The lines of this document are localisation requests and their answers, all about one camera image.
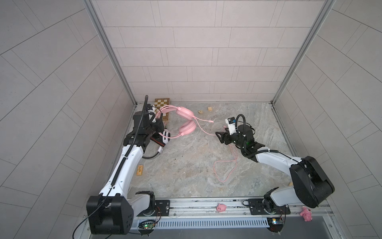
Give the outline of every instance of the black mounting plate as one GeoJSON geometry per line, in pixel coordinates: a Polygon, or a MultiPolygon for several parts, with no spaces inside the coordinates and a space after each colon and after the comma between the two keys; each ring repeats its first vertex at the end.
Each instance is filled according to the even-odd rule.
{"type": "MultiPolygon", "coordinates": [[[[152,214],[152,216],[156,216],[159,212],[157,207],[159,207],[161,216],[168,216],[170,214],[170,200],[155,200],[155,212],[152,214]]],[[[138,216],[146,216],[143,213],[138,214],[138,216]]]]}
{"type": "MultiPolygon", "coordinates": [[[[251,211],[251,215],[271,215],[271,214],[267,213],[263,207],[261,207],[262,201],[263,200],[261,198],[250,198],[250,199],[248,199],[248,204],[255,205],[252,208],[249,207],[249,210],[251,211]]],[[[277,207],[276,208],[276,214],[281,214],[280,209],[283,210],[284,213],[290,214],[290,210],[289,210],[288,206],[287,207],[285,207],[285,206],[277,207]]]]}

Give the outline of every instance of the pink headset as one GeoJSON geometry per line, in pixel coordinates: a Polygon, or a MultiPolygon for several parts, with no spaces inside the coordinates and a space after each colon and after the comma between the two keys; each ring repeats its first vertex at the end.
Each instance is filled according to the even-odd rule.
{"type": "MultiPolygon", "coordinates": [[[[197,121],[197,119],[199,119],[199,118],[195,117],[194,113],[191,110],[186,109],[184,107],[177,107],[177,106],[172,106],[172,105],[163,106],[160,109],[160,111],[157,112],[155,117],[159,118],[161,112],[164,114],[164,113],[168,113],[170,111],[175,111],[175,110],[176,110],[176,113],[178,115],[180,115],[181,117],[185,118],[188,121],[186,123],[184,123],[179,128],[179,134],[177,136],[175,136],[175,137],[167,137],[167,136],[164,136],[161,133],[159,133],[159,135],[161,135],[163,137],[166,137],[166,138],[178,138],[178,137],[183,136],[183,135],[188,135],[188,134],[192,133],[196,129],[196,124],[193,121],[193,119],[195,119],[196,122],[197,122],[197,125],[199,125],[199,122],[197,121]]],[[[202,121],[207,121],[207,122],[213,123],[212,120],[202,120],[202,121]]]]}

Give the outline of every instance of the chessboard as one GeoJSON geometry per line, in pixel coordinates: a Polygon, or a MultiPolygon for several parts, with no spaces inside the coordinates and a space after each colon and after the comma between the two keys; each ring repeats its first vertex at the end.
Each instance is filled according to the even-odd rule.
{"type": "MultiPolygon", "coordinates": [[[[170,98],[162,98],[162,99],[155,99],[154,106],[158,108],[162,108],[163,106],[169,105],[170,104],[170,98]]],[[[168,123],[168,113],[164,113],[162,117],[163,123],[168,123]]]]}

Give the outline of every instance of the tiled wall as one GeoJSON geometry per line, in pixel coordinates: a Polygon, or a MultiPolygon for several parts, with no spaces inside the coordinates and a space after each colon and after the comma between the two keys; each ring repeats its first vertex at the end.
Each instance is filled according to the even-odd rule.
{"type": "Polygon", "coordinates": [[[276,102],[299,156],[315,157],[347,238],[382,238],[382,1],[337,0],[276,102]]]}
{"type": "Polygon", "coordinates": [[[0,238],[71,238],[132,108],[81,0],[0,1],[0,238]]]}
{"type": "Polygon", "coordinates": [[[137,101],[270,101],[323,1],[92,3],[137,101]]]}

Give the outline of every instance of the checkered pattern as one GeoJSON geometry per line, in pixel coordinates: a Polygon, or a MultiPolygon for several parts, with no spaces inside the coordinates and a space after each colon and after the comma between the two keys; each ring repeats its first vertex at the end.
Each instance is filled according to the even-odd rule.
{"type": "MultiPolygon", "coordinates": [[[[162,108],[163,106],[170,104],[170,98],[162,98],[162,99],[155,99],[154,106],[158,108],[162,108]]],[[[168,113],[163,114],[162,118],[164,123],[168,123],[168,113]]]]}

